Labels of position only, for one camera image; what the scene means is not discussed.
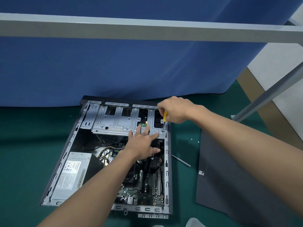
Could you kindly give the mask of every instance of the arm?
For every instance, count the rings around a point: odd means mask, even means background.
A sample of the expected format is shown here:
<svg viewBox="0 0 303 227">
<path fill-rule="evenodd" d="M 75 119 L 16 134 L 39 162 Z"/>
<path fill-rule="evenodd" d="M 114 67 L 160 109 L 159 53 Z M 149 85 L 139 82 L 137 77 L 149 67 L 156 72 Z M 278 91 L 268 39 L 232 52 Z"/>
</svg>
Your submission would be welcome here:
<svg viewBox="0 0 303 227">
<path fill-rule="evenodd" d="M 158 104 L 161 115 L 189 119 L 207 131 L 236 162 L 303 217 L 303 152 L 274 137 L 227 119 L 188 99 L 173 96 Z"/>
<path fill-rule="evenodd" d="M 151 141 L 156 139 L 159 133 L 148 135 L 149 126 L 146 126 L 144 133 L 140 134 L 140 131 L 141 126 L 138 126 L 134 136 L 130 131 L 125 149 L 121 150 L 113 161 L 63 202 L 38 226 L 102 226 L 131 166 L 135 161 L 145 159 L 160 151 L 160 149 L 150 147 Z"/>
</svg>

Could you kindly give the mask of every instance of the forearm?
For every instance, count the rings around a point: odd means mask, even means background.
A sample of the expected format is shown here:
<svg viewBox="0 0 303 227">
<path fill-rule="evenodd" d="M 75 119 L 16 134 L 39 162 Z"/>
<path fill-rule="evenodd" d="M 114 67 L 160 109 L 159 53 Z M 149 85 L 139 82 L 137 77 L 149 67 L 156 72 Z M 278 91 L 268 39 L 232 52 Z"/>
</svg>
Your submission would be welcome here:
<svg viewBox="0 0 303 227">
<path fill-rule="evenodd" d="M 303 152 L 274 137 L 195 106 L 190 119 L 239 165 L 303 216 Z"/>
<path fill-rule="evenodd" d="M 112 162 L 62 203 L 39 227 L 102 226 L 134 162 L 127 150 L 120 151 Z"/>
</svg>

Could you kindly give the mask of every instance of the power supply label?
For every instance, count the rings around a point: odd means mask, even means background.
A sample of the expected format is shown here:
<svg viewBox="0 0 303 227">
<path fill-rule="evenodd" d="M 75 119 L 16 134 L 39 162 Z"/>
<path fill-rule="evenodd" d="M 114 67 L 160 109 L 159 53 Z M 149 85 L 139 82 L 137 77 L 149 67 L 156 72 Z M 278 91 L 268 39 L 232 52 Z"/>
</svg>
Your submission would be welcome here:
<svg viewBox="0 0 303 227">
<path fill-rule="evenodd" d="M 78 161 L 66 161 L 56 188 L 58 189 L 72 189 L 81 162 Z"/>
</svg>

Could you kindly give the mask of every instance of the right hand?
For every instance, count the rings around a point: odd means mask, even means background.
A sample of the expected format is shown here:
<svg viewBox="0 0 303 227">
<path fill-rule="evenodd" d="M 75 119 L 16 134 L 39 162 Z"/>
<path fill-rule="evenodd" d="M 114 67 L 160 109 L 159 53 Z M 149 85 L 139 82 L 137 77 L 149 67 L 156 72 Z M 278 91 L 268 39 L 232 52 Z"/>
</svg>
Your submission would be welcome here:
<svg viewBox="0 0 303 227">
<path fill-rule="evenodd" d="M 167 121 L 182 123 L 189 119 L 190 113 L 197 105 L 193 104 L 189 99 L 173 96 L 158 103 L 157 106 L 162 116 L 164 111 L 167 111 Z"/>
</svg>

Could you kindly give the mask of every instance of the hand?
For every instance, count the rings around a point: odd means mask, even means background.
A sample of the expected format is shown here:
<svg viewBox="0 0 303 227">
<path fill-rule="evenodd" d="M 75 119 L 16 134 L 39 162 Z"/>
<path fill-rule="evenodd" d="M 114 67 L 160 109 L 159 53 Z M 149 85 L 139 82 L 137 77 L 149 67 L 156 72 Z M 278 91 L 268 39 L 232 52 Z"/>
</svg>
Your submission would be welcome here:
<svg viewBox="0 0 303 227">
<path fill-rule="evenodd" d="M 158 103 L 157 106 L 162 116 L 164 115 L 164 110 L 167 111 L 167 121 L 182 123 L 189 119 L 190 113 L 196 105 L 189 99 L 173 96 Z"/>
<path fill-rule="evenodd" d="M 149 135 L 149 125 L 146 126 L 145 131 L 141 134 L 141 125 L 138 126 L 136 133 L 132 134 L 130 130 L 128 133 L 128 142 L 124 150 L 133 154 L 135 160 L 146 159 L 152 154 L 160 152 L 160 149 L 151 147 L 151 142 L 159 137 L 159 133 Z"/>
</svg>

